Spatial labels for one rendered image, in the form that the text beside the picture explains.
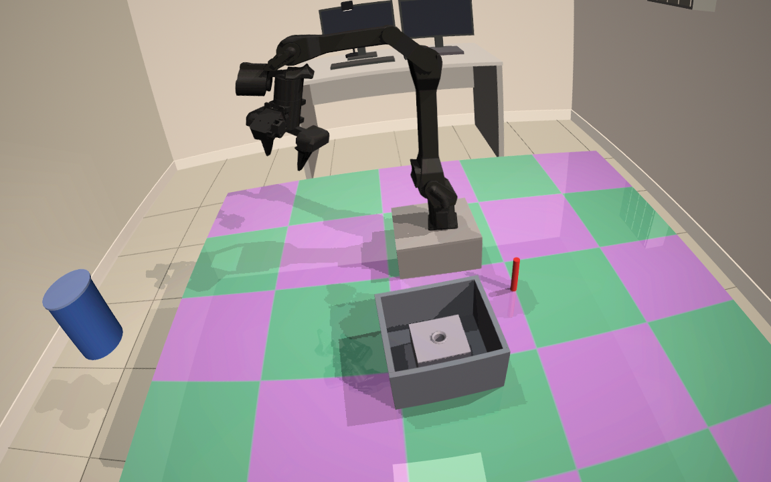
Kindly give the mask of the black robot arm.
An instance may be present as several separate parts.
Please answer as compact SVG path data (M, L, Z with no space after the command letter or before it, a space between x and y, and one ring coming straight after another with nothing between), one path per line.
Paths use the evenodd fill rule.
M428 231L458 228L454 205L458 195L444 176L438 156L437 86L440 84L442 58L440 53L405 35L395 25L367 29L339 31L330 34L291 35L276 47L276 55L268 64L241 63L236 80L236 95L265 96L272 88L274 98L280 101L300 100L304 79L313 79L312 68L290 67L325 53L346 51L359 47L390 45L407 57L416 88L418 118L418 157L410 159L411 179L421 196L428 200ZM286 70L277 70L288 65ZM283 106L278 109L265 102L265 108L251 123L254 139L271 143L286 133L290 117Z

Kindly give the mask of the red peg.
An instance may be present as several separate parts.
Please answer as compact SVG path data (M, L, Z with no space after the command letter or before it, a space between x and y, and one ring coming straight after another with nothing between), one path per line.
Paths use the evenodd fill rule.
M516 292L517 290L519 263L520 263L520 258L513 259L512 278L511 278L511 287L510 287L511 292Z

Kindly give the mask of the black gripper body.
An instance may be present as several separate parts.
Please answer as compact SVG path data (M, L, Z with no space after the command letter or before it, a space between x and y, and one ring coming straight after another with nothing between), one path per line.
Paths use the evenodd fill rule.
M313 151L316 151L317 149L323 147L325 144L329 143L330 135L326 129L319 128L315 125L307 129L300 127L300 123L304 122L304 118L301 116L301 114L302 106L306 104L306 100L300 98L300 100L287 102L274 99L268 103L270 103L270 107L275 109L278 109L278 106L284 107L284 112L287 112L288 116L290 117L290 125L288 125L286 133L297 136L296 146L298 149L313 153ZM265 106L261 106L260 108L254 110L254 112L248 113L246 118L246 125L248 127L251 125L251 123L253 123L255 118L257 118L257 116L263 112L264 108Z

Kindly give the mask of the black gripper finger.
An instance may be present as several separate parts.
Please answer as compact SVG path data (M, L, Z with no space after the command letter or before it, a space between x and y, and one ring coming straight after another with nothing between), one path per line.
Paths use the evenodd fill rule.
M273 148L273 141L271 143L266 143L266 141L261 141L261 144L263 146L263 149L265 149L266 156L270 156L270 152L272 152Z
M312 155L312 153L298 149L298 147L295 147L295 149L298 151L298 157L297 157L297 167L298 171L302 170L306 162L308 162L309 157Z

